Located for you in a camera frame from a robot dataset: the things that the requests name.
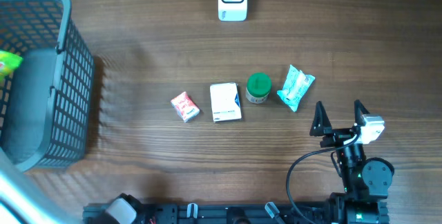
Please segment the Haribo worms candy bag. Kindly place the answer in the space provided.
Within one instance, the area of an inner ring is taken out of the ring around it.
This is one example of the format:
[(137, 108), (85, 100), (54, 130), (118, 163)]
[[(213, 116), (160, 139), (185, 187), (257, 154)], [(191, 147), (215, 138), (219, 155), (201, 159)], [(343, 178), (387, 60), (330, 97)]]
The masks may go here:
[(8, 51), (0, 51), (1, 62), (1, 81), (4, 81), (7, 76), (12, 75), (21, 65), (23, 57), (10, 53)]

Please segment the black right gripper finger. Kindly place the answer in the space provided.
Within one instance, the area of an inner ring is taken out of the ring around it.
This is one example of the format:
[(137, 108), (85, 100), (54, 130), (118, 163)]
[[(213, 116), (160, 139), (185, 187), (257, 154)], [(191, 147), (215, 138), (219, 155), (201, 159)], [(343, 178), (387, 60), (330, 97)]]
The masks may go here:
[(310, 136), (327, 136), (332, 133), (332, 125), (321, 101), (316, 103), (314, 119), (309, 132)]
[(355, 123), (359, 126), (364, 126), (365, 122), (363, 120), (363, 115), (369, 114), (369, 111), (364, 107), (360, 100), (354, 101), (354, 115)]

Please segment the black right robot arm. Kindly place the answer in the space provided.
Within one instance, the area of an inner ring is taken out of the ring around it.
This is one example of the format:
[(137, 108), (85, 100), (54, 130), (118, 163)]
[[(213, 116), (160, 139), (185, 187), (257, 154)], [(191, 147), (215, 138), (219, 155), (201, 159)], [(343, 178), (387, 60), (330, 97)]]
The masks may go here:
[(326, 223), (388, 224), (388, 189), (393, 165), (382, 158), (367, 158), (363, 147), (375, 141), (385, 129), (384, 119), (371, 114), (359, 101), (354, 102), (355, 123), (334, 129), (322, 102), (316, 103), (310, 135), (319, 136), (322, 148), (336, 154), (332, 160), (343, 181), (345, 192), (333, 193), (326, 201)]

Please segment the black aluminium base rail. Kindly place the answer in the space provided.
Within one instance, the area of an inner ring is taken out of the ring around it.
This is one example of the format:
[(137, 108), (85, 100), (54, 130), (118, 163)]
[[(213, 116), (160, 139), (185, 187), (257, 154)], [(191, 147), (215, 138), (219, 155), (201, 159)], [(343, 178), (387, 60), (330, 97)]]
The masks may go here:
[(264, 205), (188, 205), (141, 204), (136, 216), (118, 220), (108, 211), (109, 204), (88, 205), (84, 223), (380, 223), (391, 222), (387, 205), (298, 202), (299, 216), (291, 205), (274, 205), (278, 213), (270, 214)]

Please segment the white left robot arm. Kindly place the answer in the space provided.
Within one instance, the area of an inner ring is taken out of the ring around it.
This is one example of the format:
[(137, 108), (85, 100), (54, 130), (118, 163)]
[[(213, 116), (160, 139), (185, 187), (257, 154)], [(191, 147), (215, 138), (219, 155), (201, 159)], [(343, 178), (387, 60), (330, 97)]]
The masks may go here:
[[(81, 223), (53, 203), (1, 152), (1, 204), (19, 223)], [(137, 212), (121, 197), (93, 219), (93, 223), (133, 223)]]

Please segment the red white tissue pack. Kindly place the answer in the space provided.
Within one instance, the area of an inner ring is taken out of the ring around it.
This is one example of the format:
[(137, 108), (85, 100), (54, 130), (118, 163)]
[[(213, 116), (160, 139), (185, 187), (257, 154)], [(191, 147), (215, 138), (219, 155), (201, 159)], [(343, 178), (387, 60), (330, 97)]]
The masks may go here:
[(200, 109), (191, 100), (186, 91), (173, 98), (171, 105), (184, 122), (188, 122), (200, 113)]

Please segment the grey plastic shopping basket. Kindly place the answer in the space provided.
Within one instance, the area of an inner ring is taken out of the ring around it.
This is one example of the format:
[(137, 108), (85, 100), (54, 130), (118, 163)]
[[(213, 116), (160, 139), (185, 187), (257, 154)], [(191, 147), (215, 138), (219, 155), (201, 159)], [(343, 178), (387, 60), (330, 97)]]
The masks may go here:
[(71, 0), (1, 0), (1, 49), (22, 58), (1, 81), (1, 150), (20, 171), (84, 157), (95, 63)]

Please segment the white cardboard box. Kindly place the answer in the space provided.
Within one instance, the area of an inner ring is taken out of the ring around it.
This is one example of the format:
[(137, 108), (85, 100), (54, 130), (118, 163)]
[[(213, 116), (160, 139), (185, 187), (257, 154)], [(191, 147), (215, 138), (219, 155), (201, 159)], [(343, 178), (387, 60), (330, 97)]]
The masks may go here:
[(214, 122), (242, 118), (238, 85), (235, 82), (210, 85), (211, 110)]

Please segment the mint green tissue pack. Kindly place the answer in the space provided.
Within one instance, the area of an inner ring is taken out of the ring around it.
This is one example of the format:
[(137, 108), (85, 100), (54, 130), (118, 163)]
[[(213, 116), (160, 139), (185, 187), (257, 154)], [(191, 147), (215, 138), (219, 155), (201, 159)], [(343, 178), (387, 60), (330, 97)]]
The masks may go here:
[(296, 112), (302, 97), (315, 79), (313, 75), (306, 75), (290, 65), (285, 83), (282, 89), (277, 91), (277, 95), (293, 112)]

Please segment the green lid spice jar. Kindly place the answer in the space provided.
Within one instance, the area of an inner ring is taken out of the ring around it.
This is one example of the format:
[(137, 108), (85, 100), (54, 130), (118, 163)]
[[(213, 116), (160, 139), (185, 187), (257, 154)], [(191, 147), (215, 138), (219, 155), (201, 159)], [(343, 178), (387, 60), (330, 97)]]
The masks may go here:
[(267, 100), (271, 91), (271, 79), (265, 73), (254, 73), (247, 81), (246, 98), (254, 104)]

